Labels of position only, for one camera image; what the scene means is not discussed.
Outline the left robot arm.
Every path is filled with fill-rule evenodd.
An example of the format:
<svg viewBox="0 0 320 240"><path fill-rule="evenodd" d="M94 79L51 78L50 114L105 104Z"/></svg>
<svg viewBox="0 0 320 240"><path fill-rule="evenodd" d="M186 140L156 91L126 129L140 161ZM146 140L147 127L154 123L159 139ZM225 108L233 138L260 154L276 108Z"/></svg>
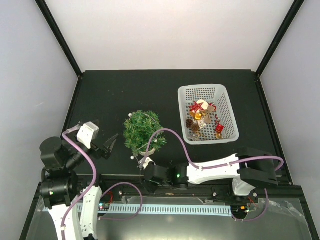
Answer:
<svg viewBox="0 0 320 240"><path fill-rule="evenodd" d="M60 240L96 240L100 200L108 192L93 162L108 159L118 135L100 142L96 122L78 123L39 147L40 195Z"/></svg>

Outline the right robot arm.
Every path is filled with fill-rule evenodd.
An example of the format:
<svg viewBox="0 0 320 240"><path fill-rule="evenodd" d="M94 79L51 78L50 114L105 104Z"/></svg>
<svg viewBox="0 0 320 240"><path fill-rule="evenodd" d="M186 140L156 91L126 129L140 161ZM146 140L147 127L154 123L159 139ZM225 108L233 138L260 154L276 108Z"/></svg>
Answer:
<svg viewBox="0 0 320 240"><path fill-rule="evenodd" d="M276 172L284 165L281 157L254 148L240 148L228 157L200 163L185 163L174 167L156 165L150 157L140 160L144 180L152 188L200 185L210 181L231 179L228 198L234 202L249 196L255 189L277 187Z"/></svg>

